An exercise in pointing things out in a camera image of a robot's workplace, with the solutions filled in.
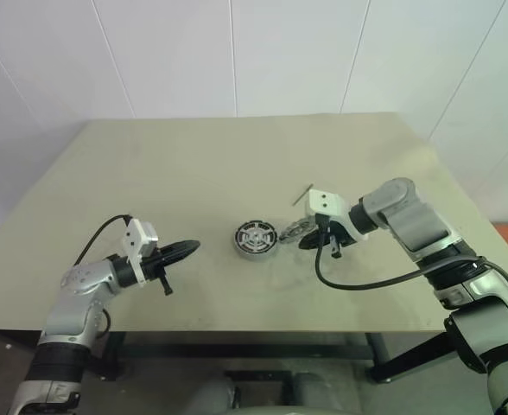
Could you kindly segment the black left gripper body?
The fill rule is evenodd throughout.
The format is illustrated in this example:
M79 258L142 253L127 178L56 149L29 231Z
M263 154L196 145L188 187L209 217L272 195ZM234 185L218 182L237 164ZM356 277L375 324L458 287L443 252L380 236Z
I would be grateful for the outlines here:
M171 252L172 250L170 248L157 248L141 262L141 268L145 279L147 281L159 280L162 284L165 296L169 296L173 293L173 289L167 280L167 273L165 271Z

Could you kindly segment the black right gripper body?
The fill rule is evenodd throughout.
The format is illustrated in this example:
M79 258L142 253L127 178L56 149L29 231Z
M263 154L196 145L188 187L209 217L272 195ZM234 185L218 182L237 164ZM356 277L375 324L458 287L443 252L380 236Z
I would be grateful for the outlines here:
M324 234L324 246L330 246L330 255L333 259L342 257L341 249L357 242L354 238L355 226L349 214L327 217L327 230L320 231Z

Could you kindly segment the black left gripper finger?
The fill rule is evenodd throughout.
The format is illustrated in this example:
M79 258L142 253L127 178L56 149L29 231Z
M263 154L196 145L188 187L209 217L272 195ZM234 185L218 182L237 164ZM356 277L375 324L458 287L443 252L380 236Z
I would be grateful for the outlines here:
M172 265L182 261L198 249L197 246L166 246L162 249L162 262Z
M194 239L178 241L160 248L162 255L190 255L200 247L200 242Z

